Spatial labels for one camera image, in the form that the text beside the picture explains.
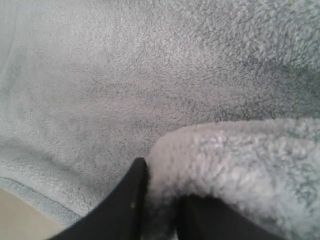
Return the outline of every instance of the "fleece blanket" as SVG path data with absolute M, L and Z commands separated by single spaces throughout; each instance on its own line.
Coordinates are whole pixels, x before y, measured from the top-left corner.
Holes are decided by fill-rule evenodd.
M 69 226 L 142 156 L 146 236 L 194 192 L 319 239 L 319 39 L 319 0 L 0 0 L 0 187 Z

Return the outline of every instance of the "beige floor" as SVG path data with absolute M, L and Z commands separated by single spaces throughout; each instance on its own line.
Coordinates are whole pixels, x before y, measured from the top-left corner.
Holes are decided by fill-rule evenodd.
M 63 228 L 0 189 L 0 240 L 45 240 Z

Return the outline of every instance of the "gray fleece blanket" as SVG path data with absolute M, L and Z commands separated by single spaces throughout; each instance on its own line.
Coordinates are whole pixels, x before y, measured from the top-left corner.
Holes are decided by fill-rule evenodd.
M 69 226 L 142 156 L 146 239 L 194 193 L 318 240 L 319 39 L 319 0 L 0 0 L 0 187 Z

